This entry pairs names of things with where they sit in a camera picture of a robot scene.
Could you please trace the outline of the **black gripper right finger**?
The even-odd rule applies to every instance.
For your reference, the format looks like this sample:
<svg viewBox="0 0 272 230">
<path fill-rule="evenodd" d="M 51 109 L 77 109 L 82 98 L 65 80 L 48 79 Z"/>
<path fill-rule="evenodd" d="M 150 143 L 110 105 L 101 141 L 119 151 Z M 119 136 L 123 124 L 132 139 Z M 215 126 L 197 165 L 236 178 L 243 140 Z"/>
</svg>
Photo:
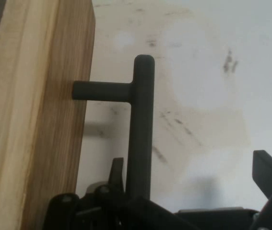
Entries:
<svg viewBox="0 0 272 230">
<path fill-rule="evenodd" d="M 251 230 L 272 230 L 272 156 L 264 150 L 253 152 L 252 178 L 268 201 L 261 209 Z"/>
</svg>

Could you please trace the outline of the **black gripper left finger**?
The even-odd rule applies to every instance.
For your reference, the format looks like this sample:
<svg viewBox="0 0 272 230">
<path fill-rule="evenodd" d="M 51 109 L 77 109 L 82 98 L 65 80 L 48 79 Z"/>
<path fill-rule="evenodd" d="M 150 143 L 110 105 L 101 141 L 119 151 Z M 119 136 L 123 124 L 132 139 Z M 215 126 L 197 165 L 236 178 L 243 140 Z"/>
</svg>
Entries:
<svg viewBox="0 0 272 230">
<path fill-rule="evenodd" d="M 53 197 L 46 214 L 48 230 L 173 230 L 175 216 L 157 204 L 126 196 L 123 158 L 112 161 L 109 179 L 92 193 Z"/>
</svg>

